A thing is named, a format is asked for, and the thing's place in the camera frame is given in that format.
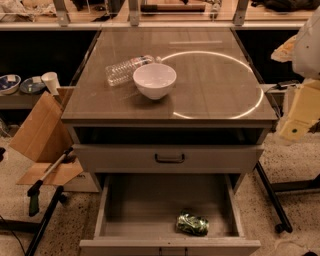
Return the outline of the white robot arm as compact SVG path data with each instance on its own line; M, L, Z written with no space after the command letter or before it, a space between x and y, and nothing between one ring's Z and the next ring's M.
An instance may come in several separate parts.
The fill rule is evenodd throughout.
M304 78L293 90L289 112L277 131L282 140L297 142L320 119L320 7L295 36L271 54L271 59L291 61L293 71Z

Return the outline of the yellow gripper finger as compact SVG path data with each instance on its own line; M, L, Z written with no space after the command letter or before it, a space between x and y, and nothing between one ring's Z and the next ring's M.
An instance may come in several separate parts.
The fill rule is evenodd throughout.
M296 35L290 37L282 45L273 51L271 59L277 62L288 62L292 60L292 52L296 41Z
M278 132L290 142L300 140L320 119L320 81L306 79L293 90L293 100Z

